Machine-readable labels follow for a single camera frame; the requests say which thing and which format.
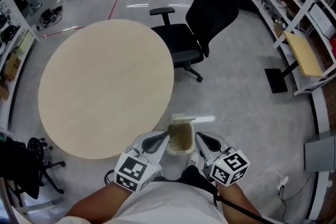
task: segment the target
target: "beige bin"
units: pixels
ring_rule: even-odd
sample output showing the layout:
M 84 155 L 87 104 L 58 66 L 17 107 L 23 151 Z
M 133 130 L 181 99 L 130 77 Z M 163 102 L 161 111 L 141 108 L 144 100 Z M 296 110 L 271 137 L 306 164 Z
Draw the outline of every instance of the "beige bin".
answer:
M 173 114 L 171 123 L 168 126 L 170 139 L 167 145 L 167 152 L 170 155 L 188 155 L 195 150 L 195 131 L 193 120 L 195 116 L 184 114 Z

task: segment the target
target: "round table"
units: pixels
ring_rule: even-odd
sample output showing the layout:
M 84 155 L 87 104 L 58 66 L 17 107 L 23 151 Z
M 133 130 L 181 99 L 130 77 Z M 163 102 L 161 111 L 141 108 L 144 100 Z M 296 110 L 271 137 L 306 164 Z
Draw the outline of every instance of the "round table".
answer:
M 78 157 L 118 155 L 151 132 L 173 89 L 164 41 L 130 20 L 106 20 L 70 36 L 49 60 L 38 108 L 50 138 Z

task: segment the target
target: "gray panel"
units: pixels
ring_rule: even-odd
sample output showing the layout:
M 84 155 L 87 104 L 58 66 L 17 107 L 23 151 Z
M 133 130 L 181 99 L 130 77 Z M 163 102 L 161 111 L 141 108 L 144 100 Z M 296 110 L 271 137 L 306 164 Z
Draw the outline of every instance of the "gray panel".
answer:
M 335 164 L 335 136 L 317 135 L 305 144 L 305 168 L 309 172 L 331 171 Z

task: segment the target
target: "gray floor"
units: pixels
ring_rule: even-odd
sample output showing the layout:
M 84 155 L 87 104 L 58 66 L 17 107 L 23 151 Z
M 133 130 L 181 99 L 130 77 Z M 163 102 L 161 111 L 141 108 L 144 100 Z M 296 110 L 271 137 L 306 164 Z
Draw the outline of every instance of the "gray floor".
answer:
M 161 25 L 162 18 L 151 17 L 149 9 L 168 4 L 191 4 L 192 1 L 118 0 L 112 18 L 135 20 L 152 27 Z M 48 35 L 105 20 L 114 2 L 65 0 L 62 21 L 41 34 Z M 149 7 L 126 7 L 144 3 L 148 3 Z M 186 7 L 176 7 L 171 22 L 184 23 L 186 12 Z M 33 212 L 31 217 L 37 223 L 55 222 L 76 201 L 102 187 L 105 173 L 113 169 L 118 160 L 118 157 L 113 157 L 91 161 L 71 156 L 50 141 L 40 121 L 37 95 L 44 67 L 58 46 L 74 32 L 42 39 L 33 48 L 22 72 L 13 108 L 11 126 L 16 138 L 27 142 L 32 136 L 46 137 L 55 147 L 50 158 L 67 164 L 65 168 L 57 167 L 51 171 L 57 184 L 66 191 L 64 201 L 47 210 Z M 288 198 L 308 178 L 303 171 L 303 143 L 314 135 L 314 126 L 308 97 L 294 98 L 291 80 L 287 80 L 289 92 L 271 93 L 264 68 L 285 67 L 272 44 L 267 27 L 259 16 L 241 11 L 238 18 L 211 41 L 209 58 L 194 66 L 204 77 L 202 83 L 183 70 L 175 71 L 171 101 L 156 129 L 166 128 L 171 113 L 213 115 L 214 122 L 198 124 L 196 131 L 213 132 L 224 137 L 249 158 L 251 166 L 239 182 L 241 188 L 247 188 L 264 171 L 276 170 L 283 177 L 289 176 L 283 196 Z M 182 157 L 166 156 L 163 160 L 165 176 L 177 178 L 185 161 Z M 278 183 L 279 176 L 268 172 L 248 187 L 246 195 L 262 214 L 281 220 L 283 205 L 277 196 Z M 304 218 L 311 189 L 312 180 L 287 203 L 286 222 L 299 223 Z M 57 193 L 47 185 L 41 188 L 38 202 L 56 197 Z

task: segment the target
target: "chair armrest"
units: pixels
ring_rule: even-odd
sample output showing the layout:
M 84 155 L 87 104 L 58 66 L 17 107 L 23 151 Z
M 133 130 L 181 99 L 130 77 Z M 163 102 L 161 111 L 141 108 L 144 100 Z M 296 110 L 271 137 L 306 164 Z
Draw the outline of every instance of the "chair armrest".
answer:
M 149 15 L 159 15 L 159 14 L 167 14 L 167 13 L 174 13 L 175 10 L 173 8 L 154 8 L 149 11 Z
M 151 16 L 153 15 L 162 15 L 164 25 L 170 25 L 168 13 L 174 13 L 175 10 L 173 8 L 154 8 L 149 11 Z

